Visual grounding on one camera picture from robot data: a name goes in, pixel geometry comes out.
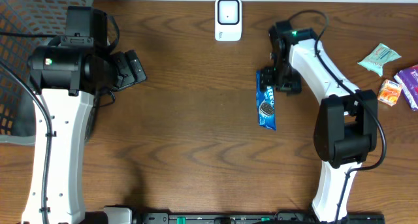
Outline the blue oreo cookie pack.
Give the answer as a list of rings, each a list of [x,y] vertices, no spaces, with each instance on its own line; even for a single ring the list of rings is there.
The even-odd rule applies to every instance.
[[[256,103],[259,126],[276,130],[274,89],[272,86],[267,86],[265,90],[261,89],[261,71],[256,72],[256,79]]]

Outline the green wet tissue pack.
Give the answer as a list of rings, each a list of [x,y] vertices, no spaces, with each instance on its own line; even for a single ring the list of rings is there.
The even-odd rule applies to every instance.
[[[358,62],[358,64],[368,71],[373,71],[382,77],[383,66],[386,63],[397,60],[399,58],[401,58],[401,56],[397,52],[390,49],[385,44],[379,43],[376,48],[362,61]]]

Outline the orange tissue pack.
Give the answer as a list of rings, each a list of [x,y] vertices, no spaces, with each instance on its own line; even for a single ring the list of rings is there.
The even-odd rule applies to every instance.
[[[385,80],[378,93],[378,100],[389,105],[394,106],[402,92],[402,85],[391,80]]]

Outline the purple sanitary pad pack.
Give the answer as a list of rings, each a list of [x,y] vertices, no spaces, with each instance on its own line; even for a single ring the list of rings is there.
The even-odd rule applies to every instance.
[[[413,111],[417,111],[417,65],[403,69],[394,79],[402,85],[402,92]]]

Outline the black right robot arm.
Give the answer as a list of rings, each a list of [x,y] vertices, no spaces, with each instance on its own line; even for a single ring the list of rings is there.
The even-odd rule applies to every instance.
[[[305,81],[319,103],[313,144],[321,159],[317,193],[311,203],[317,223],[361,223],[350,218],[349,192],[357,171],[376,148],[377,97],[351,83],[332,62],[313,29],[293,29],[288,21],[273,25],[268,36],[273,64],[257,72],[260,123],[275,124],[274,93],[299,94]]]

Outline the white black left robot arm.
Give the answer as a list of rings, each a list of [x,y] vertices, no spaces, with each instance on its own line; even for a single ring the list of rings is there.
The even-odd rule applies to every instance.
[[[117,52],[107,27],[114,19],[70,6],[63,35],[29,58],[35,109],[35,154],[22,223],[136,223],[127,206],[88,212],[84,205],[84,147],[100,98],[139,84],[146,74],[135,51]]]

